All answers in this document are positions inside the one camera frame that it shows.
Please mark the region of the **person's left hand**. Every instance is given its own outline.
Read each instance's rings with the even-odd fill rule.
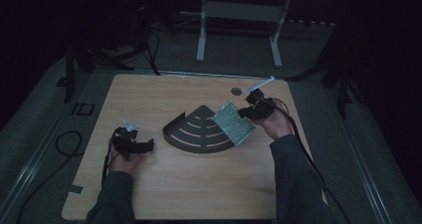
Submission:
[[[110,160],[112,160],[112,162],[108,166],[108,172],[122,171],[133,176],[133,172],[141,160],[141,155],[136,154],[130,156],[129,160],[126,160],[114,149],[114,145],[111,143]]]

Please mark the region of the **wooden table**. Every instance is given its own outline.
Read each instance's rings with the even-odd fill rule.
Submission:
[[[232,88],[247,89],[261,80],[117,75],[69,193],[63,217],[85,219],[101,190],[107,142],[123,120],[140,124],[137,141],[154,138],[154,151],[144,155],[134,176],[133,210],[136,219],[272,219],[276,217],[272,140],[261,127],[238,147],[212,154],[185,152],[164,140],[162,129],[183,112],[189,115],[205,105],[217,112],[229,100],[239,109],[246,96]],[[295,104],[284,81],[272,81],[261,91],[279,98],[297,121]]]

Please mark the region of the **white desk frame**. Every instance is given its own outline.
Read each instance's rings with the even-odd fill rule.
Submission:
[[[277,44],[291,0],[286,0],[284,7],[240,4],[229,2],[217,2],[202,0],[201,8],[201,32],[199,34],[198,51],[196,61],[203,62],[205,57],[206,31],[205,22],[207,17],[231,18],[251,21],[276,22],[277,29],[270,36],[270,46],[273,54],[274,66],[280,68],[282,59]]]

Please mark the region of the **dark background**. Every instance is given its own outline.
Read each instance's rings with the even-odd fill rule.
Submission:
[[[152,1],[176,13],[200,10],[200,0]],[[351,61],[350,75],[419,203],[421,1],[293,0],[288,13],[292,20],[337,24],[325,51]],[[104,0],[0,0],[0,128],[50,66],[65,55],[75,34],[98,46],[115,45],[115,20],[107,8]]]

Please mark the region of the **black cable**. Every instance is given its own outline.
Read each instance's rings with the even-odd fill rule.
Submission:
[[[72,153],[65,153],[65,152],[63,152],[61,149],[60,149],[60,147],[59,147],[59,140],[64,136],[64,135],[66,135],[66,134],[69,134],[69,133],[74,133],[74,134],[76,134],[77,136],[78,136],[78,138],[79,138],[79,141],[78,141],[78,145],[77,145],[77,147],[75,148],[75,150],[72,152]],[[82,145],[82,136],[81,136],[81,134],[80,133],[78,133],[77,131],[75,131],[75,130],[70,130],[70,131],[66,131],[66,132],[64,132],[64,133],[62,133],[61,135],[59,135],[57,138],[56,138],[56,143],[55,143],[55,145],[56,145],[56,150],[61,154],[61,155],[64,155],[64,156],[67,156],[68,157],[68,159],[65,161],[65,162],[63,162],[62,163],[62,165],[60,165],[59,166],[59,168],[57,168],[52,174],[50,174],[50,176],[48,176],[46,179],[44,179],[44,181],[43,182],[41,182],[36,188],[35,188],[35,190],[34,191],[32,191],[31,192],[31,194],[27,197],[27,199],[25,200],[25,202],[24,202],[24,204],[22,205],[22,207],[21,207],[21,209],[19,210],[19,213],[18,213],[18,218],[17,218],[17,220],[16,220],[16,223],[17,224],[20,224],[21,223],[21,219],[22,219],[22,214],[23,214],[23,212],[24,212],[24,210],[25,210],[25,207],[28,205],[28,203],[29,203],[29,201],[32,199],[32,197],[54,176],[54,175],[56,175],[56,173],[58,173],[66,164],[68,164],[68,162],[72,159],[72,157],[76,157],[76,156],[81,156],[81,155],[84,155],[84,152],[80,152],[80,153],[77,153],[78,152],[78,150],[80,149],[80,147],[81,147],[81,145]]]
[[[151,65],[151,68],[155,72],[155,74],[158,75],[158,76],[161,76],[161,74],[159,74],[159,72],[158,72],[158,70],[156,68],[156,65],[155,65],[155,56],[157,55],[157,51],[158,51],[159,37],[158,37],[158,35],[156,35],[152,31],[150,33],[155,36],[155,38],[157,40],[157,45],[155,47],[154,53],[151,54],[151,49],[149,47],[149,44],[148,44],[148,42],[146,42],[146,50],[148,51],[149,59],[147,57],[145,57],[145,58],[146,58],[146,61],[148,61],[149,64]]]
[[[282,101],[280,101],[279,99],[275,99],[279,102],[281,102],[286,108],[286,104],[283,103]],[[326,185],[326,181],[323,178],[322,174],[320,173],[319,169],[317,168],[317,165],[314,163],[313,159],[311,158],[311,156],[308,154],[307,150],[305,149],[304,144],[302,143],[301,140],[301,136],[299,135],[299,130],[298,130],[298,126],[296,125],[295,120],[289,115],[289,110],[287,112],[283,111],[282,109],[280,109],[279,107],[277,107],[276,105],[267,102],[265,99],[260,99],[260,101],[264,102],[267,105],[270,105],[271,107],[275,108],[277,111],[281,112],[284,116],[286,116],[289,120],[289,122],[292,124],[292,128],[294,130],[295,136],[298,140],[298,143],[303,151],[303,153],[305,154],[306,159],[308,160],[309,164],[311,165],[311,167],[316,171],[316,173],[318,174],[319,178],[322,181],[322,185],[323,185],[323,192],[324,193],[328,193],[331,197],[332,200],[335,202],[335,204],[337,205],[338,209],[341,211],[342,215],[344,216],[344,219],[346,220],[346,222],[348,224],[350,224],[350,220],[347,217],[347,214],[345,213],[344,209],[342,208],[342,206],[340,205],[340,203],[338,202],[338,200],[334,197],[334,195],[332,194],[332,192],[328,189],[327,185]]]

